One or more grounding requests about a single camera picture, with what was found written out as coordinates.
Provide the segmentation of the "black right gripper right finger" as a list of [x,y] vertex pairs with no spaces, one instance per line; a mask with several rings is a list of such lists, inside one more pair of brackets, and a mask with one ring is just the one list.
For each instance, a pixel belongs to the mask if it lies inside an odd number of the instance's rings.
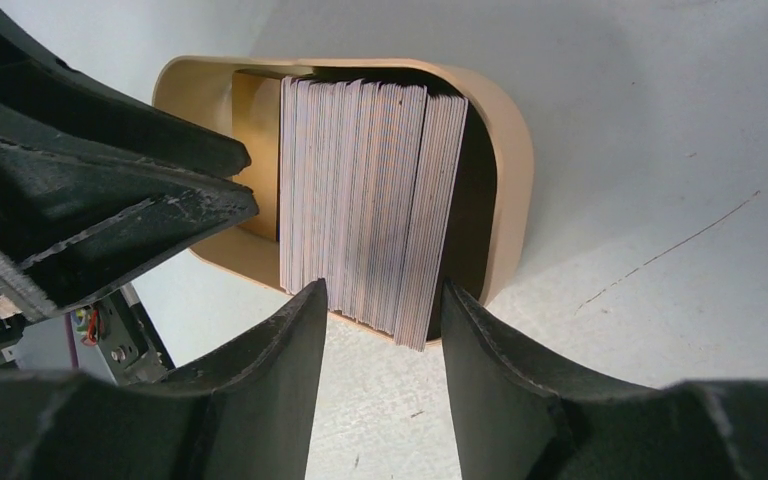
[[768,380],[629,383],[544,347],[452,282],[441,331],[466,479],[768,479]]

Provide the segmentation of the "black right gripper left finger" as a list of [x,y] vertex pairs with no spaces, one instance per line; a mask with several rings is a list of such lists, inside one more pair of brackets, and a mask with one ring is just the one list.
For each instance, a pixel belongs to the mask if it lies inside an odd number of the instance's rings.
[[154,383],[0,371],[0,479],[301,479],[327,326],[324,280]]

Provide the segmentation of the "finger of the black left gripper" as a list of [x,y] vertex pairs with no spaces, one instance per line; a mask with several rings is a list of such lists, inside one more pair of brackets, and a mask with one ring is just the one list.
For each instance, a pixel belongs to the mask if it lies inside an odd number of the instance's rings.
[[257,210],[249,188],[151,157],[0,136],[0,316],[92,303]]
[[0,104],[70,136],[216,177],[251,162],[239,141],[72,69],[1,9]]

